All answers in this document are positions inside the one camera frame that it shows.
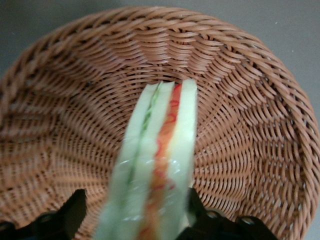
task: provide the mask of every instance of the wicker basket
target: wicker basket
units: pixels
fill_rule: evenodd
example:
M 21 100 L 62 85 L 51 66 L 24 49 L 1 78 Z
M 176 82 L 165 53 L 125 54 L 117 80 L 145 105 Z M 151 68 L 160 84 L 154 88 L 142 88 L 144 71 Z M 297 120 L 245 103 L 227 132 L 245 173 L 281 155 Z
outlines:
M 143 87 L 194 78 L 194 187 L 206 206 L 300 240 L 315 216 L 318 125 L 283 63 L 256 37 L 186 9 L 86 16 L 27 49 L 0 82 L 0 221 L 22 227 L 85 188 L 89 239 Z

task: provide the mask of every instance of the gray surface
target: gray surface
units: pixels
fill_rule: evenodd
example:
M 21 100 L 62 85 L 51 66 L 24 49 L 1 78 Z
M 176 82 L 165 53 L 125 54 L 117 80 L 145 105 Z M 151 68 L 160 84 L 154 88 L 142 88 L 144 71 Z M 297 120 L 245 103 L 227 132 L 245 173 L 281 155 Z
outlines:
M 0 76 L 26 47 L 53 29 L 129 5 L 188 8 L 260 38 L 293 73 L 320 120 L 319 0 L 0 0 Z M 319 239 L 319 224 L 318 211 L 305 240 Z

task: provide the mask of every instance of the green filling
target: green filling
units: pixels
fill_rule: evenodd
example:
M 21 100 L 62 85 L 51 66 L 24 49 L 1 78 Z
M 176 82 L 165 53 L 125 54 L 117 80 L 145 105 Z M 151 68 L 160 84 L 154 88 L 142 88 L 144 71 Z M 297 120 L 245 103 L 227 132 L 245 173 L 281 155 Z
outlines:
M 129 173 L 129 178 L 128 178 L 128 185 L 130 184 L 130 182 L 133 180 L 133 177 L 134 177 L 134 173 L 135 173 L 135 169 L 136 169 L 136 164 L 137 164 L 137 159 L 138 159 L 138 155 L 140 153 L 140 148 L 141 148 L 141 142 L 142 142 L 142 138 L 148 128 L 148 125 L 150 123 L 150 118 L 151 118 L 151 113 L 152 111 L 154 110 L 154 107 L 155 107 L 155 104 L 156 104 L 156 101 L 158 99 L 158 96 L 159 96 L 159 92 L 160 92 L 160 89 L 161 89 L 161 86 L 162 86 L 163 82 L 161 81 L 160 83 L 158 83 L 158 85 L 156 86 L 156 89 L 152 95 L 152 98 L 151 98 L 151 101 L 150 101 L 150 104 L 149 104 L 149 107 L 148 107 L 148 110 L 146 111 L 145 113 L 145 116 L 144 116 L 144 120 L 143 120 L 143 124 L 142 124 L 142 129 L 141 129 L 141 132 L 139 134 L 139 143 L 138 143 L 138 147 L 137 147 L 137 150 L 134 154 L 134 158 L 133 158 L 133 163 L 132 163 L 132 168 L 130 170 L 130 173 Z

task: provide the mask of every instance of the sandwich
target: sandwich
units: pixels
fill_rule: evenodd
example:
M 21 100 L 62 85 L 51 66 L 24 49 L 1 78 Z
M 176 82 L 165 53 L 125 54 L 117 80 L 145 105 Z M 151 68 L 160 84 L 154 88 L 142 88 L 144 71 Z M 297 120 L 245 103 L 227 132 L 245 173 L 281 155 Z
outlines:
M 147 84 L 128 122 L 94 240 L 174 240 L 194 166 L 197 85 Z

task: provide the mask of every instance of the woven rattan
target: woven rattan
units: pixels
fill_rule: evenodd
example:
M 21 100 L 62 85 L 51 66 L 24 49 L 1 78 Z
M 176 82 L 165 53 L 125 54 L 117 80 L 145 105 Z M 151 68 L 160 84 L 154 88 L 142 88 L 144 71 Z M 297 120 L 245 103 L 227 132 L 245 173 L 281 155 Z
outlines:
M 284 64 L 217 18 L 165 7 L 86 16 L 41 38 L 0 82 L 0 221 L 22 227 L 86 189 L 90 239 L 146 84 L 194 78 L 194 187 L 206 206 L 300 240 L 319 197 L 318 125 Z

